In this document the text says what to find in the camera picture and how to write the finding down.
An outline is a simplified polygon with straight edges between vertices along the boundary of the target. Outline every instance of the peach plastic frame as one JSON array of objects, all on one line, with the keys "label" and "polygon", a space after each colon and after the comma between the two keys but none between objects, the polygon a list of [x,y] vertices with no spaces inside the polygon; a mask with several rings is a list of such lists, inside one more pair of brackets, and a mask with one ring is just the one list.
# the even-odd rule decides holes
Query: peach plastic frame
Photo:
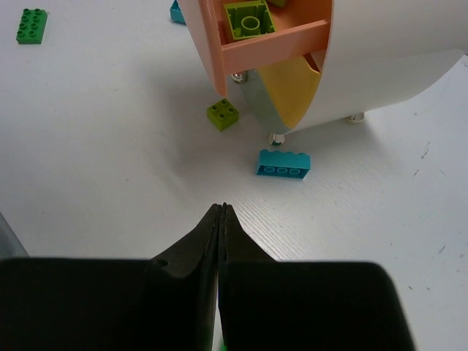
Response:
[{"label": "peach plastic frame", "polygon": [[223,4],[242,1],[178,0],[218,94],[227,96],[228,75],[326,50],[332,0],[288,0],[284,9],[271,5],[275,33],[229,43],[224,33]]}]

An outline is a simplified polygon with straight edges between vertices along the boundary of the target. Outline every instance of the plastic toy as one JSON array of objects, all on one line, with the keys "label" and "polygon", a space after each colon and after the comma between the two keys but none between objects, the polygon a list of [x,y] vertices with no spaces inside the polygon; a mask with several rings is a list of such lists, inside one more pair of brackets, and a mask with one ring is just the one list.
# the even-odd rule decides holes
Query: plastic toy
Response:
[{"label": "plastic toy", "polygon": [[262,150],[258,156],[259,176],[303,179],[310,169],[310,156],[304,153]]},{"label": "plastic toy", "polygon": [[16,33],[16,41],[18,44],[41,44],[46,24],[46,11],[24,9]]},{"label": "plastic toy", "polygon": [[174,0],[173,5],[170,7],[170,19],[174,22],[185,24],[184,15],[182,15],[177,0]]},{"label": "plastic toy", "polygon": [[234,41],[251,39],[275,31],[265,0],[226,4],[224,9],[227,16],[227,32]]},{"label": "plastic toy", "polygon": [[220,132],[239,120],[239,112],[227,99],[223,99],[208,107],[206,116]]},{"label": "plastic toy", "polygon": [[2,260],[0,350],[211,351],[216,298],[229,351],[415,349],[380,266],[277,262],[224,204],[150,260]]},{"label": "plastic toy", "polygon": [[229,0],[179,0],[216,91],[245,73],[246,101],[278,135],[407,100],[468,48],[468,1],[269,2],[275,32],[231,42]]}]

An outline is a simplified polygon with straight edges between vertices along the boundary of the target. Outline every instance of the white textured floor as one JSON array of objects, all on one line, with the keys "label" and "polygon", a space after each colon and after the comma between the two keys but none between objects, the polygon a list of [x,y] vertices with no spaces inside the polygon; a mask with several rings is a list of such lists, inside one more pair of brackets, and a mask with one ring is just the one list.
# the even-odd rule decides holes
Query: white textured floor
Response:
[{"label": "white textured floor", "polygon": [[32,255],[151,257],[232,203],[280,260],[372,260],[421,350],[468,344],[468,59],[419,97],[287,137],[303,181],[254,174],[265,130],[219,133],[214,93],[171,1],[42,0],[42,45],[0,3],[0,212]]}]

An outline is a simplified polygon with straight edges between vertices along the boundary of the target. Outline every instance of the small metal foot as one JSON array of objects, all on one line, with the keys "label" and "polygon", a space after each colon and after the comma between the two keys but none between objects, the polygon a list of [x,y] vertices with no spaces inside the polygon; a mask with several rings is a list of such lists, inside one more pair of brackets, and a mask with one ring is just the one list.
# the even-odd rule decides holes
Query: small metal foot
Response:
[{"label": "small metal foot", "polygon": [[364,113],[356,113],[355,115],[351,115],[350,117],[347,117],[348,121],[352,123],[360,123],[364,121],[365,119],[365,114]]},{"label": "small metal foot", "polygon": [[231,75],[231,78],[234,80],[234,83],[244,84],[247,81],[247,71],[234,73]]},{"label": "small metal foot", "polygon": [[286,141],[286,137],[284,136],[284,134],[275,134],[275,133],[269,132],[267,135],[267,141],[268,141],[268,144],[272,146],[280,146],[284,144],[284,142]]}]

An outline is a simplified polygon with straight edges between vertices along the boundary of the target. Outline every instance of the lime green lego brick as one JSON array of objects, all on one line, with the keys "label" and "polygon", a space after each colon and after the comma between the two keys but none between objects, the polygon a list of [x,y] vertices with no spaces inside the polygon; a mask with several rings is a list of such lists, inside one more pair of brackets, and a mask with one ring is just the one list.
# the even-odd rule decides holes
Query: lime green lego brick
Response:
[{"label": "lime green lego brick", "polygon": [[227,99],[223,99],[208,107],[206,116],[220,132],[239,120],[239,112]]},{"label": "lime green lego brick", "polygon": [[16,33],[18,44],[41,44],[44,36],[47,13],[41,9],[24,9]]},{"label": "lime green lego brick", "polygon": [[224,10],[234,40],[250,39],[275,32],[273,19],[265,0],[226,4]]},{"label": "lime green lego brick", "polygon": [[278,7],[285,7],[287,0],[266,0]]}]

